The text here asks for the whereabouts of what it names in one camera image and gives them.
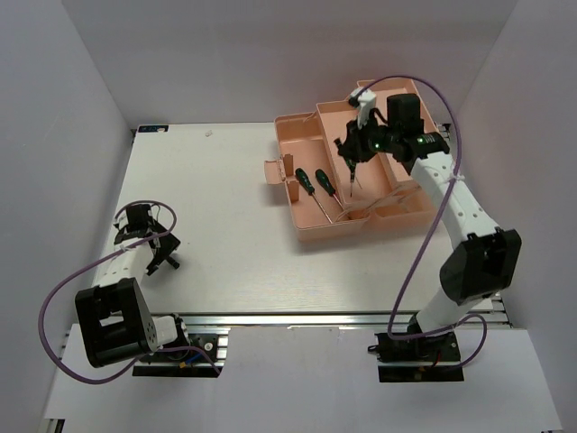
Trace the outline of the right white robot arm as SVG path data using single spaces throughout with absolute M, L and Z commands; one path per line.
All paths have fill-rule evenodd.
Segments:
M 387 113 L 370 90 L 354 90 L 349 104 L 357 116 L 346 125 L 337 151 L 350 166 L 388 153 L 437 208 L 436 223 L 447 230 L 453 251 L 439 272 L 441 287 L 408 328 L 408 351 L 426 360 L 440 347 L 440 334 L 482 300 L 508 288 L 517 266 L 521 237 L 504 230 L 482 208 L 458 173 L 457 161 L 438 132 L 428 133 L 416 94 L 387 98 Z

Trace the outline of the pink plastic toolbox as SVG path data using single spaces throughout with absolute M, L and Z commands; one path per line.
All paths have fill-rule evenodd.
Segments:
M 381 153 L 351 173 L 338 155 L 336 139 L 356 116 L 346 100 L 319 103 L 311 113 L 284 115 L 274 127 L 280 157 L 264 163 L 268 184 L 281 185 L 293 226 L 301 242 L 355 235 L 362 230 L 426 226 L 436 209 L 428 196 L 393 156 Z M 303 169 L 310 179 L 323 170 L 336 192 L 321 188 L 309 196 L 294 176 Z

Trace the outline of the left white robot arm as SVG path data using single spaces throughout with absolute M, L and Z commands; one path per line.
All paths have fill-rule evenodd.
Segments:
M 172 234 L 150 239 L 166 228 L 154 218 L 151 204 L 130 205 L 114 222 L 114 257 L 98 282 L 75 297 L 87 359 L 94 367 L 152 354 L 159 349 L 179 360 L 190 349 L 190 337 L 176 314 L 154 317 L 140 288 L 144 276 L 163 263 L 179 268 L 172 254 L 179 239 Z

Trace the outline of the large green screwdriver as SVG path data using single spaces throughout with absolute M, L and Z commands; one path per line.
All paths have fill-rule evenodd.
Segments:
M 328 194 L 328 196 L 334 199 L 334 201 L 339 205 L 341 210 L 344 210 L 343 203 L 338 198 L 336 189 L 334 188 L 328 175 L 322 169 L 316 169 L 315 177 L 316 177 L 318 184 Z
M 321 212 L 323 213 L 323 215 L 325 216 L 325 218 L 328 220 L 328 222 L 330 224 L 333 223 L 333 220 L 331 219 L 331 217 L 328 215 L 328 213 L 325 211 L 325 208 L 323 207 L 323 205 L 320 203 L 319 199 L 316 196 L 316 190 L 314 188 L 314 186 L 312 185 L 309 177 L 307 176 L 306 172 L 302 169 L 302 168 L 296 168 L 295 169 L 295 177 L 299 183 L 299 185 L 306 191 L 306 193 L 313 198 L 313 200 L 316 202 L 317 206 L 319 207 L 319 209 L 321 210 Z

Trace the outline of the small green precision screwdriver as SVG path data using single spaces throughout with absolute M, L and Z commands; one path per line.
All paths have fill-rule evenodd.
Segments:
M 352 197 L 353 196 L 353 184 L 355 182 L 357 163 L 355 161 L 352 161 L 349 159 L 347 159 L 345 162 L 346 162 L 346 164 L 350 170 L 350 197 Z

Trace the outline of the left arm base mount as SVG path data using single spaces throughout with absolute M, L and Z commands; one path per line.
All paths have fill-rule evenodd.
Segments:
M 134 377 L 218 378 L 224 368 L 228 328 L 192 325 L 183 317 L 175 319 L 177 338 L 160 351 L 146 355 L 132 371 Z

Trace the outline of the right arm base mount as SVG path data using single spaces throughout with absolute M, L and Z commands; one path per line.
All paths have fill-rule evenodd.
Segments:
M 367 351 L 378 360 L 382 383 L 463 382 L 461 352 L 454 333 L 411 340 L 376 334 Z

